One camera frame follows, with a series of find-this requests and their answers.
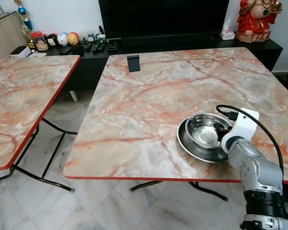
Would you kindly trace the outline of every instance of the wall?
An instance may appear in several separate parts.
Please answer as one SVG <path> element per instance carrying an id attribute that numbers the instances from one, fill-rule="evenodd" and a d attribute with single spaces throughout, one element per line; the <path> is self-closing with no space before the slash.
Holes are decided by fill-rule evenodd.
<path id="1" fill-rule="evenodd" d="M 6 12 L 17 10 L 13 0 L 0 0 L 0 4 Z M 46 34 L 75 31 L 80 37 L 87 37 L 89 33 L 98 33 L 98 26 L 102 25 L 98 0 L 23 0 L 23 6 L 30 12 L 33 28 Z M 240 0 L 229 0 L 225 20 L 231 19 L 234 31 L 238 28 L 239 9 Z M 270 37 L 284 48 L 275 72 L 288 71 L 288 0 L 283 0 L 283 9 L 271 25 Z"/>

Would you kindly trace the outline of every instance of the black tv screen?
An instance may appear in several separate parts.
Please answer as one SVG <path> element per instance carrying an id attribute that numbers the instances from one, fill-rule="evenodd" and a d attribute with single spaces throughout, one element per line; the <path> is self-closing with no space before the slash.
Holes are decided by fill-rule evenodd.
<path id="1" fill-rule="evenodd" d="M 99 0 L 107 38 L 221 31 L 229 0 Z"/>

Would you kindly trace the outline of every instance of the tv stand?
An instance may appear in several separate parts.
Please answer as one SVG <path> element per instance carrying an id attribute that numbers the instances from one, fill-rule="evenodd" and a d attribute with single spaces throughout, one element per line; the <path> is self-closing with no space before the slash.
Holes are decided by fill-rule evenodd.
<path id="1" fill-rule="evenodd" d="M 218 34 L 210 34 L 211 40 L 207 43 L 185 43 L 171 45 L 150 45 L 150 46 L 121 46 L 117 51 L 108 52 L 107 46 L 102 52 L 93 54 L 91 50 L 84 52 L 79 64 L 67 80 L 63 87 L 65 91 L 95 90 L 102 71 L 110 55 L 116 54 L 138 54 L 149 52 L 189 50 L 189 49 L 208 49 L 208 48 L 227 48 L 227 47 L 246 47 L 248 48 L 268 70 L 272 71 L 283 48 L 269 39 L 265 42 L 244 43 L 238 39 L 223 41 Z M 60 50 L 64 47 L 51 46 L 47 50 L 48 56 L 60 55 Z"/>
<path id="2" fill-rule="evenodd" d="M 209 33 L 202 34 L 174 34 L 174 35 L 157 35 L 157 36 L 139 36 L 125 37 L 121 39 L 121 45 L 127 46 L 156 46 L 172 44 L 194 44 L 202 43 L 208 46 L 213 39 Z"/>

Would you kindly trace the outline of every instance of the cable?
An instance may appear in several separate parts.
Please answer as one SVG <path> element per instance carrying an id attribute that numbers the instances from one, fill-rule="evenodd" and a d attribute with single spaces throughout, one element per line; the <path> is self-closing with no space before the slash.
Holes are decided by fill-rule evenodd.
<path id="1" fill-rule="evenodd" d="M 237 108 L 237 107 L 234 107 L 234 106 L 231 106 L 231 105 L 226 105 L 226 104 L 219 104 L 216 106 L 216 110 L 227 116 L 228 117 L 228 112 L 224 112 L 222 110 L 220 110 L 219 108 L 228 108 L 228 109 L 233 109 L 233 110 L 236 110 L 244 115 L 246 115 L 247 117 L 249 117 L 249 119 L 251 119 L 253 122 L 255 122 L 268 136 L 269 138 L 271 139 L 271 141 L 273 142 L 275 148 L 276 148 L 276 151 L 277 151 L 277 156 L 278 156 L 278 162 L 279 162 L 279 167 L 283 173 L 283 180 L 284 180 L 284 163 L 283 163 L 283 157 L 282 157 L 282 153 L 280 151 L 280 148 L 276 142 L 276 140 L 274 139 L 274 137 L 272 136 L 272 134 L 263 126 L 263 124 L 261 124 L 256 118 L 254 118 L 253 116 L 251 116 L 250 114 L 248 114 L 247 112 Z"/>

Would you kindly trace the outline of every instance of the tissue box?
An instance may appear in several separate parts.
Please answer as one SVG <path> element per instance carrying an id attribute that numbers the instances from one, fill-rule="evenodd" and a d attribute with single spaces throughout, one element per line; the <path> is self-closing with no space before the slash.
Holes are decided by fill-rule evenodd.
<path id="1" fill-rule="evenodd" d="M 235 38 L 235 33 L 232 30 L 224 30 L 220 33 L 223 40 L 232 40 Z"/>
<path id="2" fill-rule="evenodd" d="M 31 54 L 31 50 L 27 46 L 19 46 L 11 52 L 11 58 L 25 58 Z"/>

